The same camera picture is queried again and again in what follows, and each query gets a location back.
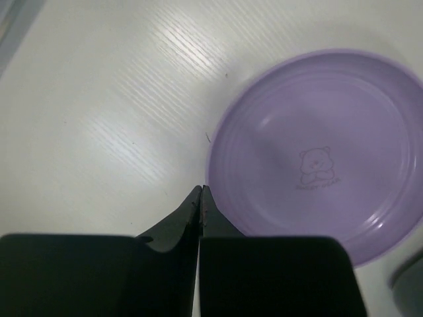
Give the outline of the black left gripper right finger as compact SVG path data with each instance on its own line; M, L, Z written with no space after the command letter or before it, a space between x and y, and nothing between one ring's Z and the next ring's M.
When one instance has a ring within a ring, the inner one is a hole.
M248 237L200 199L202 316L366 316L350 258L324 236Z

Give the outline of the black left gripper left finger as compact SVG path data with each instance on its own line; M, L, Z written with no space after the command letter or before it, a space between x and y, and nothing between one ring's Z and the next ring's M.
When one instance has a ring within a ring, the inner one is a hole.
M201 194L138 236L2 236L1 315L190 316Z

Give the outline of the purple plastic plate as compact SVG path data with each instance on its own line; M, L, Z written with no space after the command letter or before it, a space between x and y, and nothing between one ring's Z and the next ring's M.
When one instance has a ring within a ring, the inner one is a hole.
M223 115L206 183L247 236L330 236L367 264L422 222L422 78L358 50L266 72Z

